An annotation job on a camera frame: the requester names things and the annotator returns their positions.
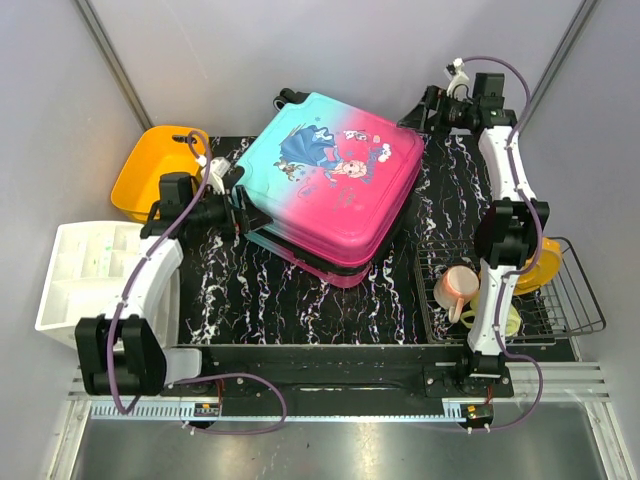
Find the dish rack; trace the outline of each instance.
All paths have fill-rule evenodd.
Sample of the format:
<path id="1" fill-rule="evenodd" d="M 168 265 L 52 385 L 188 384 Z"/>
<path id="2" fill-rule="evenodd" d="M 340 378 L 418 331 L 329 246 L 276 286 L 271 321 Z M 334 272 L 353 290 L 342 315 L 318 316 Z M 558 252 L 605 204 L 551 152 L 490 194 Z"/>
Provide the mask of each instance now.
<path id="1" fill-rule="evenodd" d="M 562 248 L 560 270 L 550 283 L 513 297 L 522 325 L 507 343 L 548 345 L 560 338 L 602 331 L 607 325 L 573 245 L 563 237 L 551 238 Z M 454 265 L 480 271 L 473 240 L 431 240 L 418 246 L 413 272 L 429 343 L 463 343 L 469 333 L 461 322 L 449 322 L 446 309 L 433 296 L 438 278 Z"/>

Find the gray wall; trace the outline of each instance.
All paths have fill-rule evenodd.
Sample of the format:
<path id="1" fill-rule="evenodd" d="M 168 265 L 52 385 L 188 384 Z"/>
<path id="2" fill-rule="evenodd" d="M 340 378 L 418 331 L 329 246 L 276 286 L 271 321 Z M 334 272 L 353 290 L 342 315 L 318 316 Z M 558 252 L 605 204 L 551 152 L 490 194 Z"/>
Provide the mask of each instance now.
<path id="1" fill-rule="evenodd" d="M 92 0 L 152 121 L 258 134 L 283 87 L 397 120 L 455 57 L 535 85 L 579 0 Z M 520 108 L 516 82 L 507 85 Z"/>
<path id="2" fill-rule="evenodd" d="M 548 232 L 569 237 L 609 321 L 582 342 L 604 369 L 613 405 L 640 465 L 640 3 L 601 2 L 531 124 L 523 162 Z"/>
<path id="3" fill-rule="evenodd" d="M 109 191 L 141 130 L 70 1 L 0 19 L 0 477 L 33 479 L 77 365 L 34 330 L 55 230 L 121 218 Z"/>

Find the black marble surface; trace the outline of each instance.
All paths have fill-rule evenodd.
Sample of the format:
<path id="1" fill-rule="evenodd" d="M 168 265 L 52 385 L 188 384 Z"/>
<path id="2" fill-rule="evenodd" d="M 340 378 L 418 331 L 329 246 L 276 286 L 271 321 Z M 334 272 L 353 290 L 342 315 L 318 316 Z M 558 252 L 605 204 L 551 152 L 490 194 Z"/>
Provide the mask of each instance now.
<path id="1" fill-rule="evenodd" d="M 238 160 L 253 138 L 212 140 Z M 190 231 L 181 267 L 181 344 L 426 343 L 411 269 L 416 245 L 470 238 L 488 206 L 484 160 L 470 136 L 425 137 L 412 210 L 383 261 L 339 289 L 215 229 Z"/>

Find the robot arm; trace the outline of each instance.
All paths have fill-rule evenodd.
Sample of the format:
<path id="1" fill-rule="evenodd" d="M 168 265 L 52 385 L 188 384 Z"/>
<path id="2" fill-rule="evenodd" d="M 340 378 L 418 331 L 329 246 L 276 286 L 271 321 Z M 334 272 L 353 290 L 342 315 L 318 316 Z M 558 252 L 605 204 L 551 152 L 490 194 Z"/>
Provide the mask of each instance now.
<path id="1" fill-rule="evenodd" d="M 461 364 L 465 377 L 498 378 L 506 367 L 496 331 L 504 344 L 509 307 L 518 281 L 518 275 L 505 277 L 505 274 L 522 269 L 536 247 L 533 216 L 519 191 L 531 200 L 542 226 L 548 218 L 549 207 L 546 202 L 536 200 L 526 180 L 517 134 L 509 144 L 516 116 L 512 110 L 504 109 L 504 75 L 478 73 L 471 98 L 457 99 L 456 88 L 467 85 L 468 81 L 463 67 L 460 59 L 447 66 L 446 72 L 451 78 L 449 87 L 445 90 L 429 86 L 420 103 L 398 125 L 425 133 L 448 134 L 452 128 L 467 129 L 478 141 L 489 171 L 493 200 L 474 237 L 482 282 L 476 319 L 467 337 L 466 358 Z M 513 154 L 513 168 L 508 145 Z M 503 282 L 506 289 L 499 305 Z"/>
<path id="2" fill-rule="evenodd" d="M 168 324 L 178 322 L 179 266 L 184 257 L 182 243 L 185 242 L 182 233 L 191 224 L 217 226 L 223 238 L 230 239 L 271 222 L 269 216 L 253 205 L 241 186 L 235 188 L 238 206 L 232 203 L 231 189 L 234 180 L 239 178 L 234 179 L 234 176 L 242 175 L 242 172 L 225 176 L 223 181 L 228 164 L 227 168 L 222 168 L 224 165 L 219 159 L 212 163 L 214 171 L 213 174 L 210 171 L 207 183 L 213 191 L 193 204 L 177 227 L 175 222 L 194 199 L 192 178 L 186 173 L 171 173 L 160 178 L 160 200 L 152 207 L 142 228 L 140 253 L 125 288 L 128 294 L 112 299 L 98 317 L 82 318 L 78 322 L 75 338 L 88 394 L 113 393 L 107 351 L 114 347 L 113 372 L 122 395 L 157 395 L 167 384 L 200 374 L 202 354 L 198 349 L 173 348 L 175 345 L 167 344 L 166 332 L 154 332 L 148 323 L 160 314 L 169 316 Z M 152 249 L 167 231 L 171 232 L 168 237 Z M 169 301 L 175 302 L 175 308 L 161 312 L 163 295 L 168 289 Z M 112 347 L 108 345 L 108 335 L 115 318 L 118 318 L 118 324 Z"/>
<path id="3" fill-rule="evenodd" d="M 484 129 L 480 134 L 478 146 L 489 171 L 491 197 L 494 199 L 508 199 L 511 202 L 517 203 L 520 202 L 521 199 L 516 189 L 517 185 L 513 180 L 506 149 L 511 131 L 512 128 L 508 126 Z M 535 200 L 535 194 L 526 180 L 522 167 L 522 159 L 520 157 L 517 139 L 518 134 L 514 136 L 512 141 L 512 153 L 518 173 L 517 176 L 521 183 L 520 189 L 524 191 L 524 194 L 530 200 Z M 513 262 L 512 265 L 500 264 L 492 268 L 484 258 L 481 258 L 480 268 L 482 272 L 480 297 L 478 299 L 476 318 L 467 337 L 467 342 L 473 352 L 479 352 L 482 355 L 499 355 L 501 349 L 496 340 L 493 327 L 496 309 L 498 309 L 500 315 L 500 338 L 503 339 L 504 343 L 511 298 L 520 276 L 510 275 L 508 277 L 506 280 L 505 294 L 502 297 L 500 305 L 498 305 L 498 291 L 500 284 L 503 282 L 504 275 L 508 272 L 518 270 L 521 268 L 521 265 Z"/>

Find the suitcase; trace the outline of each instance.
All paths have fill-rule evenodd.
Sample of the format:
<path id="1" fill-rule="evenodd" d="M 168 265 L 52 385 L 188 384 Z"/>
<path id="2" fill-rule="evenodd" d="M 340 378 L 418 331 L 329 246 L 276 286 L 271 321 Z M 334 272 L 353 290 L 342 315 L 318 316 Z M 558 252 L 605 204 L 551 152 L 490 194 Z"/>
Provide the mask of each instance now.
<path id="1" fill-rule="evenodd" d="M 299 104 L 278 105 L 236 164 L 244 170 L 236 185 L 273 218 L 246 236 L 337 287 L 353 287 L 402 226 L 424 144 L 389 120 L 300 95 Z"/>

